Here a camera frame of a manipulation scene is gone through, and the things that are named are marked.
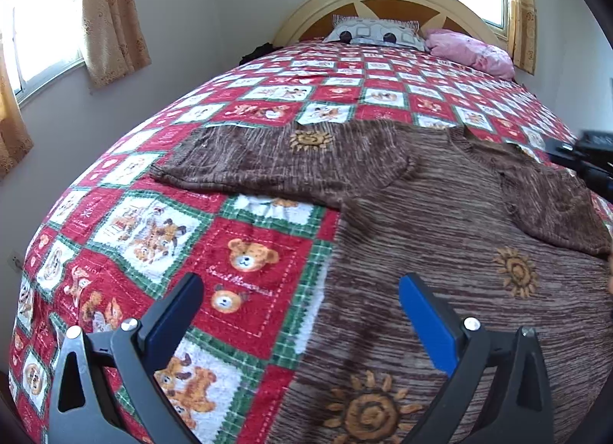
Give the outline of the person's right hand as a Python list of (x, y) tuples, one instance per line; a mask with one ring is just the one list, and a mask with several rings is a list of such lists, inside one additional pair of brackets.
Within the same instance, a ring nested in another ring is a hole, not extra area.
[(608, 276), (608, 292), (613, 294), (613, 252), (611, 251), (608, 257), (608, 267), (609, 267), (609, 276)]

